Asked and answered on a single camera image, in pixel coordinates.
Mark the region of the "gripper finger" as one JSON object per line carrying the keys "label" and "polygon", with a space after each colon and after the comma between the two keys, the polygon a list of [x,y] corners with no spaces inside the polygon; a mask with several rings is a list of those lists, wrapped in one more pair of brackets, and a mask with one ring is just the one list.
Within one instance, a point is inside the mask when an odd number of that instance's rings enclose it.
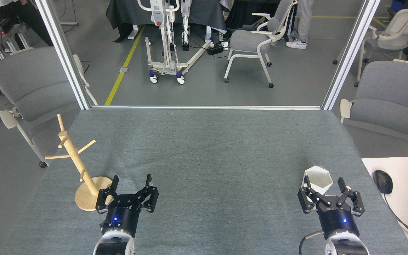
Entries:
{"label": "gripper finger", "polygon": [[[122,203],[118,202],[119,196],[115,192],[118,187],[118,182],[119,182],[119,178],[117,175],[115,175],[110,187],[101,189],[99,191],[98,196],[97,196],[97,202],[96,202],[96,210],[99,214],[104,214],[106,212],[108,215],[110,215],[110,214],[115,214],[117,210],[124,209]],[[106,199],[109,195],[112,196],[113,201],[110,202],[109,205],[107,205]]]}
{"label": "gripper finger", "polygon": [[361,194],[358,191],[353,191],[350,187],[348,187],[343,178],[339,178],[337,182],[342,195],[338,199],[336,207],[342,207],[345,200],[350,198],[353,203],[353,208],[350,209],[349,212],[356,217],[360,217],[365,212]]}
{"label": "gripper finger", "polygon": [[301,187],[298,191],[298,198],[304,213],[310,213],[311,210],[319,203],[323,203],[326,207],[332,205],[329,198],[315,191],[311,187],[309,176],[304,176],[304,183],[307,184],[307,186]]}
{"label": "gripper finger", "polygon": [[134,211],[147,210],[148,213],[153,213],[158,196],[158,189],[153,186],[152,176],[148,174],[145,186],[140,191],[130,195],[128,208]]}

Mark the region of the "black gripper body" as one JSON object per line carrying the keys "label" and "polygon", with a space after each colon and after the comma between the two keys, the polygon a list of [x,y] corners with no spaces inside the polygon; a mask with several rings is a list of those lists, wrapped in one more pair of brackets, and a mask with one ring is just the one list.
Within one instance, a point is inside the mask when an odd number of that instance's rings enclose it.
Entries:
{"label": "black gripper body", "polygon": [[360,233],[348,205],[342,207],[326,207],[319,205],[318,216],[322,226],[324,238],[329,238],[335,233],[349,232],[359,236]]}
{"label": "black gripper body", "polygon": [[134,238],[140,213],[141,210],[110,206],[105,221],[101,223],[101,234],[108,231],[123,231]]}

